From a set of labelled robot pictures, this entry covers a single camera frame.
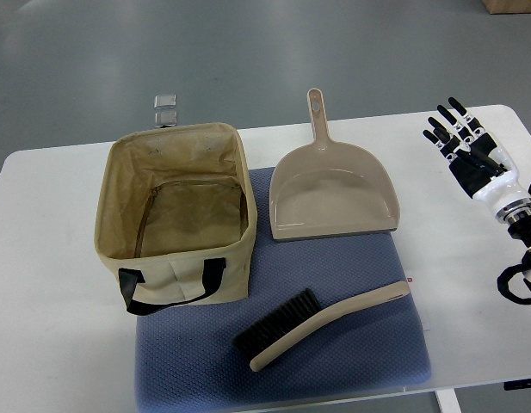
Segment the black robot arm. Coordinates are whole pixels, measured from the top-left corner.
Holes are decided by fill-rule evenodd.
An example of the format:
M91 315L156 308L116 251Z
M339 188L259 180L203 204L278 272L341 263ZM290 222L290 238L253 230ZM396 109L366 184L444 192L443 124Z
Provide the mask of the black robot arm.
M528 194L531 195L531 183L528 187ZM513 266L507 267L497 277L497 289L507 300L518 305L531 305L530 297L519 297L510 290L510 282L517 275L521 274L523 283L531 292L531 198L517 200L505 206L496 218L508 225L509 235L521 241L526 249L521 261Z

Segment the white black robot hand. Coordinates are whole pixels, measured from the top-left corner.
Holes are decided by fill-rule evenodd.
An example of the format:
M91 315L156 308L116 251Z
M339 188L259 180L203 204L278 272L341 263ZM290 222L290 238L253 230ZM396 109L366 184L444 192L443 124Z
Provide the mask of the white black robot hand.
M447 123L428 118L431 128L423 136L447 161L457 183L501 223L511 225L531 216L531 194L519 183L520 174L509 153L462 103L449 97L448 104L451 109L437 107Z

